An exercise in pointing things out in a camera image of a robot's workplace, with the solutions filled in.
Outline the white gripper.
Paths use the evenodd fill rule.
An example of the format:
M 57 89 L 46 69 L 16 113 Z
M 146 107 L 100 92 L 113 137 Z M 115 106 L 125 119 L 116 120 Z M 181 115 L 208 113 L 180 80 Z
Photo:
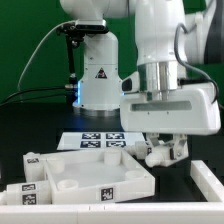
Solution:
M 121 84 L 121 126 L 128 132 L 145 132 L 148 153 L 159 145 L 159 134 L 174 134 L 172 160 L 188 157 L 186 135 L 212 135 L 221 128 L 218 103 L 211 83 L 187 84 L 170 91 L 167 100 L 149 100 L 140 91 L 140 75 L 134 72 Z

